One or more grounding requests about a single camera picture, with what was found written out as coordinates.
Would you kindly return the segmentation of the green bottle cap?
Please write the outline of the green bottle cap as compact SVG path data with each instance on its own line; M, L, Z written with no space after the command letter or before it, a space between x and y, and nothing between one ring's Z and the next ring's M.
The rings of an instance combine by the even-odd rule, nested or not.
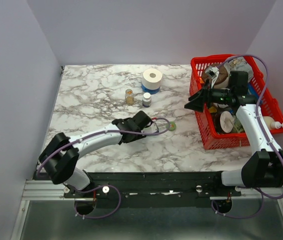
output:
M176 123L175 123L174 121L170 121L170 122L167 124L166 127L167 127L168 131L173 132L173 131L176 130L177 125L176 125Z

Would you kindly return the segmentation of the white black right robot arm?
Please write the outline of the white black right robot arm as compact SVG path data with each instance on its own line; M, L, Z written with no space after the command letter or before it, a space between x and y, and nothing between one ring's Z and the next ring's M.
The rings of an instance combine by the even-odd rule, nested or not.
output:
M248 93L246 71L231 71L226 89L215 89L206 80L204 86L189 97L185 108L203 112L212 103L229 106L243 126L252 156L239 170L223 171L211 184L212 192L223 196L230 186L246 188L280 188L283 186L283 150L274 140L262 116L256 96Z

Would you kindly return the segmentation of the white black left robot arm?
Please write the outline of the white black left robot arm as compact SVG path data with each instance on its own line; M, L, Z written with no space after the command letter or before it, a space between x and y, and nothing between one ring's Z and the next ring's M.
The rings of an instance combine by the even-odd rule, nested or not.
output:
M60 132L51 139L38 160L53 184L71 186L80 197L86 198L92 193L93 186L88 174L76 167L77 161L103 147L145 138L142 131L152 123L141 110L133 117L115 119L97 131L75 136Z

